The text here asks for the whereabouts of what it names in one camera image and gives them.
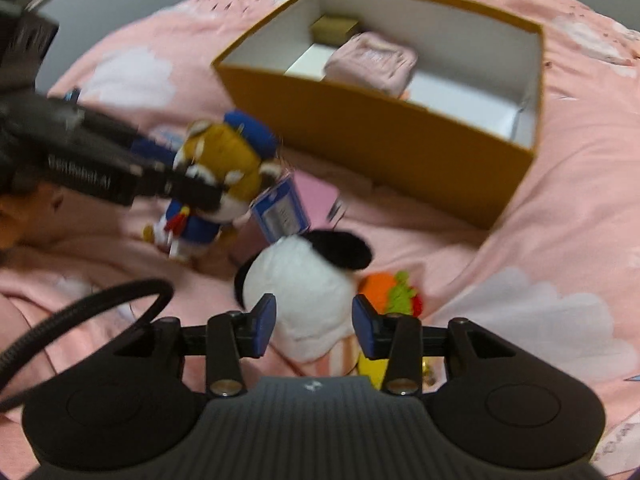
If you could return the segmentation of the person left hand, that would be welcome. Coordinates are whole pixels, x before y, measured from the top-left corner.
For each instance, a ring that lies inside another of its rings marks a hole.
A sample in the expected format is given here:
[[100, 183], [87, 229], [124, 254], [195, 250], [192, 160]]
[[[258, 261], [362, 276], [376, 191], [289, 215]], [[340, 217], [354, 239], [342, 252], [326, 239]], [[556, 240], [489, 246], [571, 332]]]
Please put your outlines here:
[[29, 192], [1, 195], [1, 249], [16, 245], [29, 229], [62, 202], [62, 191], [50, 183], [39, 183]]

